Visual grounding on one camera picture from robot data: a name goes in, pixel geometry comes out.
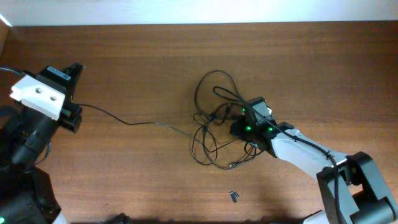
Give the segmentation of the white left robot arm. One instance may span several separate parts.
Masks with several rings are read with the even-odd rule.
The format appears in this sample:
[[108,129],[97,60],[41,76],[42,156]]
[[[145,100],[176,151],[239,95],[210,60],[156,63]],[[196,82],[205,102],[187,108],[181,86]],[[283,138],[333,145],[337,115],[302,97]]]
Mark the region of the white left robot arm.
[[20,76],[9,91],[18,108],[1,107],[1,223],[66,223],[50,176],[37,167],[46,159],[58,128],[76,133],[82,108],[73,102],[84,66],[46,66]]

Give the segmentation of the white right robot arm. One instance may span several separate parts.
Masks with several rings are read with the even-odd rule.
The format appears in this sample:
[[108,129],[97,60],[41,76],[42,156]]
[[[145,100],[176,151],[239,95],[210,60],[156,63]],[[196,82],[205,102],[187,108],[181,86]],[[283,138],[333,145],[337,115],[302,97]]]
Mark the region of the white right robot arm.
[[397,220],[397,202],[369,154],[334,151],[305,137],[289,123],[276,123],[263,97],[241,103],[243,113],[231,125],[231,134],[317,181],[324,208],[304,218],[304,223],[380,224]]

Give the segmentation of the small black USB adapter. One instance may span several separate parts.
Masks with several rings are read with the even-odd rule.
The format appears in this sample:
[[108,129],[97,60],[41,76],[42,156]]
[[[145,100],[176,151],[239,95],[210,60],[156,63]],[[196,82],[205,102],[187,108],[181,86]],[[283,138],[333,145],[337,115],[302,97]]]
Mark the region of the small black USB adapter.
[[238,202],[239,194],[238,194],[237,192],[233,191],[233,190],[230,191],[229,194],[230,194],[230,196],[231,196],[232,201],[233,201],[234,203],[237,203],[237,202]]

